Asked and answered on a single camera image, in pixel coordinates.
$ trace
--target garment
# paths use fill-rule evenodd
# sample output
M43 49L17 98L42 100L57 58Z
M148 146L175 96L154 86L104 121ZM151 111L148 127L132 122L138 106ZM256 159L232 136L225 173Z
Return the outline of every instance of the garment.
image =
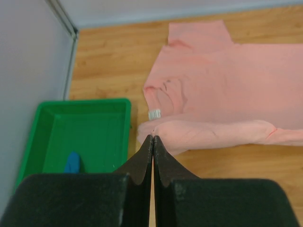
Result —
M303 145L303 44L234 44L222 21L174 23L144 84L138 140L168 151Z

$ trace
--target wooden surface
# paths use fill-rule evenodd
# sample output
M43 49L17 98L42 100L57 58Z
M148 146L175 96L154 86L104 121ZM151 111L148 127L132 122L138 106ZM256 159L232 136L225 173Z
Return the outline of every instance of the wooden surface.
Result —
M237 43L303 43L303 6L172 20L223 19ZM127 97L132 102L129 156L139 149L137 126L148 120L143 84L166 44L170 21L82 30L71 99ZM200 177L269 178L286 191L303 225L303 148L245 145L192 150L177 160ZM155 226L153 186L150 226Z

